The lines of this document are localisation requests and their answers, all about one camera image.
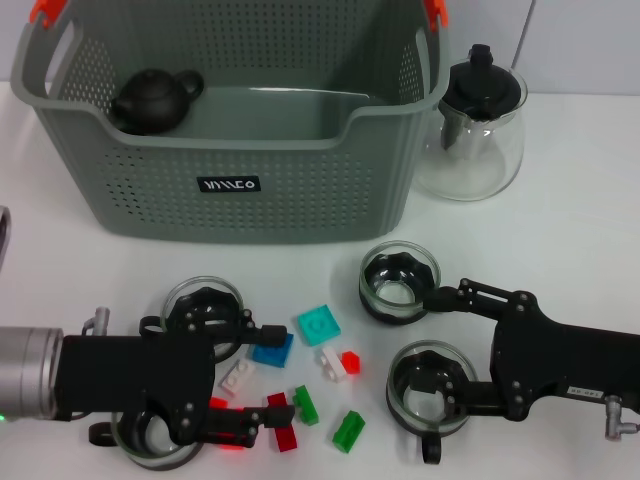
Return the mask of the grey perforated plastic basket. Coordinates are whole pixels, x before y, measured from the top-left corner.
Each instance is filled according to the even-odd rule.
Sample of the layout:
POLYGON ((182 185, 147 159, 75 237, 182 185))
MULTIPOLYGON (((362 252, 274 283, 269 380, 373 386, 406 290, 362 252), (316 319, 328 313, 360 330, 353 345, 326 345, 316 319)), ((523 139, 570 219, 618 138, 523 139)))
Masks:
POLYGON ((398 225, 450 64, 423 0, 68 0, 25 25, 10 82, 106 229, 324 243, 398 225), (150 68, 204 92, 175 129, 124 133, 110 102, 150 68))

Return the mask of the dark clay teapot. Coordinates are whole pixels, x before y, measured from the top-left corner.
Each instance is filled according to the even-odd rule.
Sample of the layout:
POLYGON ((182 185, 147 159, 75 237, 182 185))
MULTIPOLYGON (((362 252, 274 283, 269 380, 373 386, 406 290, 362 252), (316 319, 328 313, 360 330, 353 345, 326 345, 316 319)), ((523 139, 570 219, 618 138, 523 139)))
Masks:
POLYGON ((176 74, 155 68, 142 70, 111 100, 114 124, 131 135, 166 133, 186 118, 204 87, 204 77, 195 70, 176 74))

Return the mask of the glass teacup black sleeve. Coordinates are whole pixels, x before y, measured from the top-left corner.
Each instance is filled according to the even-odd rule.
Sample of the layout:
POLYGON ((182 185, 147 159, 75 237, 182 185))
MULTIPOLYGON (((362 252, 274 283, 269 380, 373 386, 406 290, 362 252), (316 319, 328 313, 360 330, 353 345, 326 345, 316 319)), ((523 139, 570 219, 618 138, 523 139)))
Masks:
POLYGON ((469 359, 442 341, 413 342, 393 358, 386 381, 387 407, 398 425, 419 438, 424 463, 439 464, 442 439, 468 421, 456 398, 460 387, 477 379, 469 359))
POLYGON ((387 241, 363 257, 359 297, 374 319, 409 325, 427 315, 425 294, 437 289, 440 281, 440 266, 431 252, 412 242, 387 241))
POLYGON ((136 465, 157 472, 180 468, 203 449, 201 443, 187 446, 174 443, 165 421, 149 411, 114 412, 109 421, 89 427, 88 440, 97 447, 119 448, 136 465))
POLYGON ((245 307, 239 290, 215 276, 192 277, 175 286, 163 301, 158 316, 140 320, 139 334, 145 339, 163 337, 183 322, 196 328, 255 326, 252 312, 245 307))

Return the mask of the glass teapot black lid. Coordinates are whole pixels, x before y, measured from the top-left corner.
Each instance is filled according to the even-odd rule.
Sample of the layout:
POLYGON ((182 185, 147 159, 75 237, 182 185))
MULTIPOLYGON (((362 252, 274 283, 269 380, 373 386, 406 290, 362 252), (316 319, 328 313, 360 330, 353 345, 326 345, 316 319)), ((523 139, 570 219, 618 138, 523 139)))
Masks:
POLYGON ((419 188, 474 202, 510 186, 523 162, 527 96, 518 73, 496 64, 489 46, 473 45, 451 66, 448 88, 429 121, 415 170, 419 188))

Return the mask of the white flat toy plate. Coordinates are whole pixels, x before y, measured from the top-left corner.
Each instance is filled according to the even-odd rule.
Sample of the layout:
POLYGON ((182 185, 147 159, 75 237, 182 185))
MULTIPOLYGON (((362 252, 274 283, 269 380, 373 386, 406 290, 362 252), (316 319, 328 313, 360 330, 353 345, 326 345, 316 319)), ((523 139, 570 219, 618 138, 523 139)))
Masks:
POLYGON ((219 383, 220 388, 228 395, 235 397, 244 385, 252 378, 256 370, 254 362, 239 359, 230 368, 219 383))

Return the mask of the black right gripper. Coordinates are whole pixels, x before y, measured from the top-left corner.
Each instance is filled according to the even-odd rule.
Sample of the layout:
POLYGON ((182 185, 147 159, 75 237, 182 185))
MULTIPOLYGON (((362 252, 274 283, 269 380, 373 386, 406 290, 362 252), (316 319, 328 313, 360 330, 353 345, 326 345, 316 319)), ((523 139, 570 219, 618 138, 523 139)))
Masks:
POLYGON ((525 419, 543 397, 603 403, 608 395, 640 414, 640 335, 558 323, 542 313, 530 292, 510 292, 467 278, 458 287, 427 290, 423 308, 497 321, 490 362, 496 386, 410 376, 413 390, 442 394, 446 415, 525 419))

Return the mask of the blue square toy brick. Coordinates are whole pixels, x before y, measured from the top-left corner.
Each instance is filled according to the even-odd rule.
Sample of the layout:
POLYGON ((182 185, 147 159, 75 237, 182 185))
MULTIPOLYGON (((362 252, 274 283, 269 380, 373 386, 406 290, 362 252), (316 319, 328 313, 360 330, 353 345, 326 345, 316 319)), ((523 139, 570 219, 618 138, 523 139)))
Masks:
POLYGON ((276 368, 284 368, 287 364, 293 341, 294 335, 289 333, 286 336, 284 344, 280 347, 256 345, 252 349, 251 359, 260 364, 276 368))

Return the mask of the cyan square toy brick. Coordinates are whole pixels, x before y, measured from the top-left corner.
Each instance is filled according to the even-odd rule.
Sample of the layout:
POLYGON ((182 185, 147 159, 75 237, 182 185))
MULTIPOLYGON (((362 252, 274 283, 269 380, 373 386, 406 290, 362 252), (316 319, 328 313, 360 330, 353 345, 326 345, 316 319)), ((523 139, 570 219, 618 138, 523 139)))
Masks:
POLYGON ((341 334, 341 328, 327 305, 299 315, 298 325, 309 346, 318 346, 341 334))

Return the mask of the green toy brick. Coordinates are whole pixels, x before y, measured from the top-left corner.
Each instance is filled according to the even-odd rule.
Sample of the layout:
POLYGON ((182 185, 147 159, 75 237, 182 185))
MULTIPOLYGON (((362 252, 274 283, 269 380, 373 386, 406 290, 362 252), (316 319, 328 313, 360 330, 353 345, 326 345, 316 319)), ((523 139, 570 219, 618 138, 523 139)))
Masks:
POLYGON ((332 437, 333 445, 342 453, 350 453, 365 425, 363 417, 358 412, 350 410, 332 437))
POLYGON ((299 418, 303 424, 313 426, 319 423, 319 414, 305 385, 295 388, 292 399, 299 410, 299 418))

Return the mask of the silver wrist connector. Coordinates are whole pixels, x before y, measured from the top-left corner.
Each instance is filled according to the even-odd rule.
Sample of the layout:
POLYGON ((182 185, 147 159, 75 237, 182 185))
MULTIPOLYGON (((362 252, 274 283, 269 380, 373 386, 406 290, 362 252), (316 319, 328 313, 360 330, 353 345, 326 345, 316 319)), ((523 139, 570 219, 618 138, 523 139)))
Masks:
POLYGON ((106 336, 110 318, 110 310, 107 307, 98 307, 94 315, 84 322, 83 336, 106 336))
POLYGON ((616 395, 605 397, 606 425, 605 438, 620 441, 624 435, 640 432, 640 424, 622 421, 622 399, 616 395))

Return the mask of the dark red long brick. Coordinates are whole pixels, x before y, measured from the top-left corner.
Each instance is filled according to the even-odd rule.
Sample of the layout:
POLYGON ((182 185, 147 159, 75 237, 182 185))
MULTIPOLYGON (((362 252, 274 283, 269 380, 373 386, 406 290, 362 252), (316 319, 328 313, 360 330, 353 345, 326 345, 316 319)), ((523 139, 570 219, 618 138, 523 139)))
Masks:
MULTIPOLYGON (((274 393, 267 397, 267 404, 277 407, 288 406, 286 395, 284 392, 274 393)), ((297 439, 292 423, 285 427, 274 428, 276 443, 280 453, 291 451, 297 448, 297 439)))

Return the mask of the white toy brick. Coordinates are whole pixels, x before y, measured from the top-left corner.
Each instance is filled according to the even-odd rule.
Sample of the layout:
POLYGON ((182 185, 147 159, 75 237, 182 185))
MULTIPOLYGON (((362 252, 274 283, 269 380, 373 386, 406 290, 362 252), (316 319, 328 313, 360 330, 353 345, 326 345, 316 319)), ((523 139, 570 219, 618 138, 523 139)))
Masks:
POLYGON ((331 346, 323 347, 320 361, 327 376, 334 382, 339 383, 347 376, 346 370, 339 359, 336 351, 331 346))

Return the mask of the red sloped toy brick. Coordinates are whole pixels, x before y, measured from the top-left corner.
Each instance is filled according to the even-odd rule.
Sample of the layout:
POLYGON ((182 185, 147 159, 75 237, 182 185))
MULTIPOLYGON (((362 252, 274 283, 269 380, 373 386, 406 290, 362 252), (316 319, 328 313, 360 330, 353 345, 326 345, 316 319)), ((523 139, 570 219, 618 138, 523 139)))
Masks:
MULTIPOLYGON (((237 410, 242 412, 244 410, 244 407, 233 408, 232 410, 237 410)), ((217 447, 226 451, 244 451, 245 450, 245 447, 242 445, 217 444, 217 447)))

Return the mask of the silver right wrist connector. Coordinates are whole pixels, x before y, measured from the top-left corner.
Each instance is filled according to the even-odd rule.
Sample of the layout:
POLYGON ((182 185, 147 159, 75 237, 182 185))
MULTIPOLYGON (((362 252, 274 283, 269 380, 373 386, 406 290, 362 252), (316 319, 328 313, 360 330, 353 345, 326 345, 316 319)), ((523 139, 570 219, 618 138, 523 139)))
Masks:
POLYGON ((616 395, 605 397, 606 425, 605 438, 620 441, 624 435, 640 432, 640 424, 622 421, 622 399, 616 395))

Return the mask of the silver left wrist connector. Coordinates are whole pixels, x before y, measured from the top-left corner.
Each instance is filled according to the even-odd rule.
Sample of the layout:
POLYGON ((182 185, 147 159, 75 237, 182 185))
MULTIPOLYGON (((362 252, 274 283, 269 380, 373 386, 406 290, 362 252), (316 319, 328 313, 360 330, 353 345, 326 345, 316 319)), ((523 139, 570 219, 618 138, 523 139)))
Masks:
POLYGON ((94 315, 84 322, 83 336, 106 336, 110 318, 110 310, 107 307, 98 307, 94 315))

